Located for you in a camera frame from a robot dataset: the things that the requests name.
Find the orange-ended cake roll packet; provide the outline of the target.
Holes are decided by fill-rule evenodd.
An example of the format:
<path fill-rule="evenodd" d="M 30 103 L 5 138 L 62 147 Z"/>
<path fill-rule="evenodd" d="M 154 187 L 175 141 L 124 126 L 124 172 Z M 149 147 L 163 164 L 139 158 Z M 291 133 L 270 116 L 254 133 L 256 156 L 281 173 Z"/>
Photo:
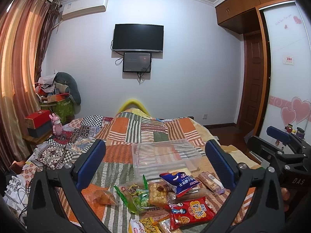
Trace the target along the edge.
<path fill-rule="evenodd" d="M 176 230 L 171 230 L 170 219 L 159 221 L 158 224 L 161 232 L 163 233 L 182 233 L 179 228 Z"/>

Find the pink striped window curtain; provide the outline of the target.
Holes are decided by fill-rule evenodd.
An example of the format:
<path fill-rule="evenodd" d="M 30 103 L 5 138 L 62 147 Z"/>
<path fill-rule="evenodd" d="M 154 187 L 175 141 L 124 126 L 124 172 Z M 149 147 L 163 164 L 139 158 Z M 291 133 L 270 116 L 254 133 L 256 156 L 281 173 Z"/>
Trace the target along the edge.
<path fill-rule="evenodd" d="M 47 19 L 58 2 L 13 0 L 1 16 L 1 165 L 10 167 L 30 152 L 24 118 L 40 109 L 35 79 L 51 33 Z"/>

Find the white wardrobe sliding door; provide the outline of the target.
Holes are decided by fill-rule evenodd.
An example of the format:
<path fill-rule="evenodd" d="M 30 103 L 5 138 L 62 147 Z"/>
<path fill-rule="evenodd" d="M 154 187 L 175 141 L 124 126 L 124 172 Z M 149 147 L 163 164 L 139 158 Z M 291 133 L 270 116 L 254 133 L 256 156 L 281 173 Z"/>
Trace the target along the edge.
<path fill-rule="evenodd" d="M 284 151 L 288 147 L 267 135 L 273 126 L 310 141 L 310 22 L 296 2 L 261 9 L 268 38 L 270 88 L 260 137 Z"/>

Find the clear plastic storage bin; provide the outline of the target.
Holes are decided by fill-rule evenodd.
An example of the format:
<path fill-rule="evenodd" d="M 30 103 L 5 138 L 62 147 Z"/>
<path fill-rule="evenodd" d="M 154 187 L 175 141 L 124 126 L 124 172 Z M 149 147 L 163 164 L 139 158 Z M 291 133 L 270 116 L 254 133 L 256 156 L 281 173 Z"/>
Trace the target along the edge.
<path fill-rule="evenodd" d="M 195 171 L 205 153 L 186 139 L 132 145 L 135 177 L 158 178 L 169 170 L 188 168 Z"/>

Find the brown wooden door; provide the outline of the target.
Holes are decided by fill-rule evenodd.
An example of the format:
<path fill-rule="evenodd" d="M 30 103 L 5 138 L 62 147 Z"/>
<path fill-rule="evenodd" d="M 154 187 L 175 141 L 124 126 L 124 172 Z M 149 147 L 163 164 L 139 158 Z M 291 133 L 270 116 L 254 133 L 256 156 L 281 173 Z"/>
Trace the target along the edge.
<path fill-rule="evenodd" d="M 244 84 L 237 125 L 244 134 L 247 134 L 255 127 L 261 103 L 264 74 L 263 40 L 261 34 L 246 35 L 244 37 L 244 46 Z"/>

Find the yellow fries snack packet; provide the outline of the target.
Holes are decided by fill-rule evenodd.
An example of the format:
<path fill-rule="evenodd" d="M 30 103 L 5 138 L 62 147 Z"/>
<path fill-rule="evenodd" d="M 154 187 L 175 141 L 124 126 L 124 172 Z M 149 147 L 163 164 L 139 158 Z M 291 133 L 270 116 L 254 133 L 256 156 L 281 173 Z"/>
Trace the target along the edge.
<path fill-rule="evenodd" d="M 144 231 L 146 233 L 161 233 L 158 222 L 154 221 L 152 217 L 142 218 L 139 221 L 144 226 Z"/>

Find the large black wall television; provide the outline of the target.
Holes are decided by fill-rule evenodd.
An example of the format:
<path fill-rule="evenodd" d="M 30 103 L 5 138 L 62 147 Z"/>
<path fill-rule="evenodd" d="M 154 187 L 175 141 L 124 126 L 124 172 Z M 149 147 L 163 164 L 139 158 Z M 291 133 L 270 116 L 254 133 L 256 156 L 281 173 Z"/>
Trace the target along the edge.
<path fill-rule="evenodd" d="M 163 52 L 164 26 L 115 24 L 112 50 L 115 52 Z"/>

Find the yellow sponge cake block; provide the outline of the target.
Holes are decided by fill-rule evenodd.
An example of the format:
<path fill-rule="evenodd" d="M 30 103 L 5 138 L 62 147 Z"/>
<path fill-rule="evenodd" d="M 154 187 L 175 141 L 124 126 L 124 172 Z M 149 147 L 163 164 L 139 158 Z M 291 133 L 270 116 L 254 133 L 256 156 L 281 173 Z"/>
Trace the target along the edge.
<path fill-rule="evenodd" d="M 192 175 L 191 171 L 187 167 L 186 168 L 179 168 L 179 169 L 169 170 L 168 173 L 170 173 L 170 174 L 185 173 L 187 176 L 191 176 Z"/>

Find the nut brittle square packet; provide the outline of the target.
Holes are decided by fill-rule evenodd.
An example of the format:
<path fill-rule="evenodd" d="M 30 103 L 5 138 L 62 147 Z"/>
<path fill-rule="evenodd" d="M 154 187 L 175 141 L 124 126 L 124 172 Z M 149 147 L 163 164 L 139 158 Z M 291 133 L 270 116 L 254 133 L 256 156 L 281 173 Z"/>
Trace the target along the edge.
<path fill-rule="evenodd" d="M 156 207 L 168 207 L 168 191 L 158 183 L 149 183 L 149 203 Z"/>

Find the blue biscuit snack bag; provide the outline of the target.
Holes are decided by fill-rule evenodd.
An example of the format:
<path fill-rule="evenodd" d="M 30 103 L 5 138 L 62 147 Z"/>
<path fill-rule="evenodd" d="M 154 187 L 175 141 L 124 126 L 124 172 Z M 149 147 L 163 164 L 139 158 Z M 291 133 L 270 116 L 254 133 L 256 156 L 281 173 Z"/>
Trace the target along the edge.
<path fill-rule="evenodd" d="M 192 176 L 187 176 L 185 173 L 162 173 L 159 177 L 168 184 L 178 198 L 185 195 L 190 189 L 200 185 L 199 181 Z"/>

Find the dark blue box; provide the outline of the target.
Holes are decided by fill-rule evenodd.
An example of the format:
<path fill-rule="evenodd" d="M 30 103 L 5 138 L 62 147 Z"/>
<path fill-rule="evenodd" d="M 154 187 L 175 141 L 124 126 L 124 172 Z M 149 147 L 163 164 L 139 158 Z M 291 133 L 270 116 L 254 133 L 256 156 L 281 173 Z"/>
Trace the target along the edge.
<path fill-rule="evenodd" d="M 51 122 L 46 122 L 45 124 L 39 126 L 37 129 L 31 129 L 31 128 L 27 129 L 28 134 L 31 137 L 35 137 L 35 138 L 39 138 L 51 130 L 52 130 L 52 123 Z"/>

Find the pink white snack packet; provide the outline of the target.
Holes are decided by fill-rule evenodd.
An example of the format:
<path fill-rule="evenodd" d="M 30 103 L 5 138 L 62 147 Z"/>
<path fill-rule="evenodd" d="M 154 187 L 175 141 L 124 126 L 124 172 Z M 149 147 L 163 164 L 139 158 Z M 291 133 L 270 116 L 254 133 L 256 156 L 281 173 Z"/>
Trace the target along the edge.
<path fill-rule="evenodd" d="M 136 219 L 130 219 L 128 233 L 145 233 L 144 225 Z"/>

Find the red gift box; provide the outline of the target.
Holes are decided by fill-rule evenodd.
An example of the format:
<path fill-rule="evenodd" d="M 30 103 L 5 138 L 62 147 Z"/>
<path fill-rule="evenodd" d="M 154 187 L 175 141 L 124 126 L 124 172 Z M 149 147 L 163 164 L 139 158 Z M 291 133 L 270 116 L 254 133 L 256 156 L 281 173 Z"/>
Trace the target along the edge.
<path fill-rule="evenodd" d="M 50 110 L 39 110 L 28 115 L 24 118 L 26 127 L 30 129 L 37 129 L 51 120 L 50 115 Z"/>

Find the red chip snack bag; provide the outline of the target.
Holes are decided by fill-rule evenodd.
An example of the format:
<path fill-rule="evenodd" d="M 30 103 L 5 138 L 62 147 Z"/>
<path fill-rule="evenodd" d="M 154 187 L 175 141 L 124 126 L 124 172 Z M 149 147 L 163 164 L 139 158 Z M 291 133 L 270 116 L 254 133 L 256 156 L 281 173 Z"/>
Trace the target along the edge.
<path fill-rule="evenodd" d="M 170 229 L 211 221 L 215 213 L 209 207 L 206 198 L 170 204 Z"/>

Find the white wall air conditioner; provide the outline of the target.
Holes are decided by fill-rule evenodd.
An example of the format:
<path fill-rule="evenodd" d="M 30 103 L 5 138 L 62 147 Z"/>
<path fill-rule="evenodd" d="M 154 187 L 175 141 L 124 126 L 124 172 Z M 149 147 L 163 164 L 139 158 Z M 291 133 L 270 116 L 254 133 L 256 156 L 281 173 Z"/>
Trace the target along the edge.
<path fill-rule="evenodd" d="M 64 5 L 62 20 L 73 19 L 94 13 L 102 13 L 107 9 L 109 0 L 77 0 Z"/>

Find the pink plush toy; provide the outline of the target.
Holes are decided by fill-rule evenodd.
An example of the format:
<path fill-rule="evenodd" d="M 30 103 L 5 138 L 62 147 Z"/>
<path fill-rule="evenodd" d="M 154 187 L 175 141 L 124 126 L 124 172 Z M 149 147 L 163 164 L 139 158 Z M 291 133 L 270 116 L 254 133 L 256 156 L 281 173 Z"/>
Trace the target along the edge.
<path fill-rule="evenodd" d="M 49 117 L 52 121 L 53 134 L 55 136 L 60 136 L 62 134 L 62 123 L 60 117 L 54 113 L 49 115 Z"/>

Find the brown overhead wooden cabinet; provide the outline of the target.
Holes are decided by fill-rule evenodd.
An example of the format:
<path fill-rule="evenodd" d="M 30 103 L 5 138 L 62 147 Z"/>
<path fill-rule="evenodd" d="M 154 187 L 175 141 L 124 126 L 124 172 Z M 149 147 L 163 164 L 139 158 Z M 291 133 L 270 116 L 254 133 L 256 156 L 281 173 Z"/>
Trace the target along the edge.
<path fill-rule="evenodd" d="M 256 7 L 276 0 L 225 0 L 216 6 L 219 26 L 237 34 L 260 30 Z"/>

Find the brown wafer biscuit packet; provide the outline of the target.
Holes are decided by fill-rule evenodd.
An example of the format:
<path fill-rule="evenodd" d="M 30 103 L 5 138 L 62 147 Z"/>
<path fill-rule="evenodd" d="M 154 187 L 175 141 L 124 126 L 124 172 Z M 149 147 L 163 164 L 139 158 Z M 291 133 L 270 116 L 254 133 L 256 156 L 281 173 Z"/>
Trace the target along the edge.
<path fill-rule="evenodd" d="M 208 172 L 202 172 L 198 175 L 199 180 L 208 187 L 212 192 L 216 194 L 223 194 L 225 188 L 222 183 Z"/>

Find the orange pastry packet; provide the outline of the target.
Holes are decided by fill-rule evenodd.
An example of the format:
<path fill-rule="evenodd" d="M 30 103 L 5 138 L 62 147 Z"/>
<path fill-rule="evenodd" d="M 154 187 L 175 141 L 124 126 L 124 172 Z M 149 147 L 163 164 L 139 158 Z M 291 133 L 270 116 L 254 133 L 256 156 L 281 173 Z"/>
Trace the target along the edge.
<path fill-rule="evenodd" d="M 114 197 L 113 193 L 108 190 L 96 190 L 94 192 L 94 201 L 96 201 L 99 205 L 112 205 L 118 206 L 118 202 Z"/>

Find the small black wall monitor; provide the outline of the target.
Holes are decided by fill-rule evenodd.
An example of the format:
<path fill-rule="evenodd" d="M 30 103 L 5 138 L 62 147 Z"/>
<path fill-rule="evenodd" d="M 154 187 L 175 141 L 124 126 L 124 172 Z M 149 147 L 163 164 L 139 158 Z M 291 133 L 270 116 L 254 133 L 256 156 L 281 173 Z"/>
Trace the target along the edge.
<path fill-rule="evenodd" d="M 151 53 L 125 52 L 123 56 L 124 73 L 149 73 L 151 71 Z"/>

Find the patchwork quilt bedspread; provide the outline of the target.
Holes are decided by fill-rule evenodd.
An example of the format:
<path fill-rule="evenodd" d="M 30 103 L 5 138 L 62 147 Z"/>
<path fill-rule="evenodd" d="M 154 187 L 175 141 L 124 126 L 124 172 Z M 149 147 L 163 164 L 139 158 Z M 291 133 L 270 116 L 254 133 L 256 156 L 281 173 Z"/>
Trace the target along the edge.
<path fill-rule="evenodd" d="M 127 232 L 129 222 L 169 215 L 173 186 L 161 175 L 180 172 L 186 191 L 199 190 L 208 211 L 218 212 L 229 196 L 208 191 L 209 173 L 224 181 L 207 145 L 217 141 L 185 117 L 155 119 L 137 108 L 108 122 L 102 116 L 71 121 L 65 138 L 49 138 L 23 169 L 30 188 L 28 232 Z"/>

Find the clear green-edged snack bag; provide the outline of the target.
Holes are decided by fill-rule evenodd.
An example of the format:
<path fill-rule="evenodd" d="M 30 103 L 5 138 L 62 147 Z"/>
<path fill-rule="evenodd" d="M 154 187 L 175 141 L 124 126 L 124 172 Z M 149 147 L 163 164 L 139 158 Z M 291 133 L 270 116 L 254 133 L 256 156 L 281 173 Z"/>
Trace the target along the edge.
<path fill-rule="evenodd" d="M 149 203 L 149 189 L 145 175 L 131 182 L 114 185 L 114 189 L 132 213 L 142 214 L 149 209 L 156 208 L 156 206 Z"/>

